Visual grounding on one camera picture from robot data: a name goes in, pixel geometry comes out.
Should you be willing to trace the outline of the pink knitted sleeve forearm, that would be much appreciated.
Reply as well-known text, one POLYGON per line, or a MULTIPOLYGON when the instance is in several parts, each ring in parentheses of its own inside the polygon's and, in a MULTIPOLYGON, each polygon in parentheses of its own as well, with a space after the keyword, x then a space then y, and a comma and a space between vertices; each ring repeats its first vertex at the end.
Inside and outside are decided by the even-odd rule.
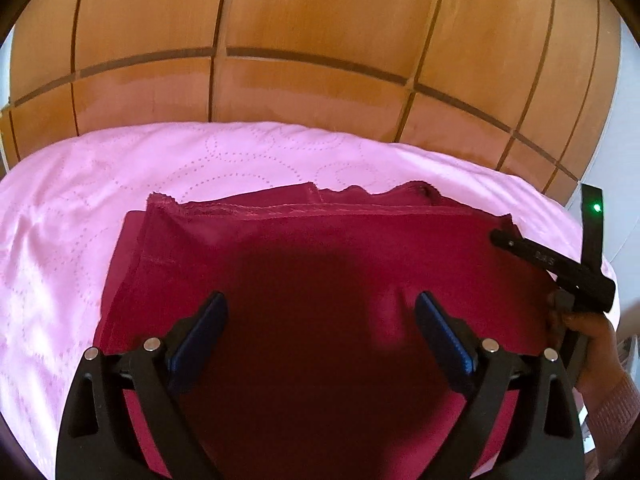
POLYGON ((587 425, 596 446, 597 464, 602 469, 620 448, 639 416, 639 390, 627 373, 604 401, 589 410, 587 425))

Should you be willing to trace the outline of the right hand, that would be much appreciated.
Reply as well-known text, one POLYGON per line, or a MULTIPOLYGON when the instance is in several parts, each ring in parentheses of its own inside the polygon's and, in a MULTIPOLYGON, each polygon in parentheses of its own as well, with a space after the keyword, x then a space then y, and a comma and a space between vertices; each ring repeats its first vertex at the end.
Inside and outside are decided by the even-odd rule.
POLYGON ((568 296, 562 290, 548 297, 548 346, 559 350, 567 330, 587 338, 587 350, 576 382, 576 389, 589 411, 595 410, 624 378, 617 354, 616 333, 602 313, 570 312, 568 296))

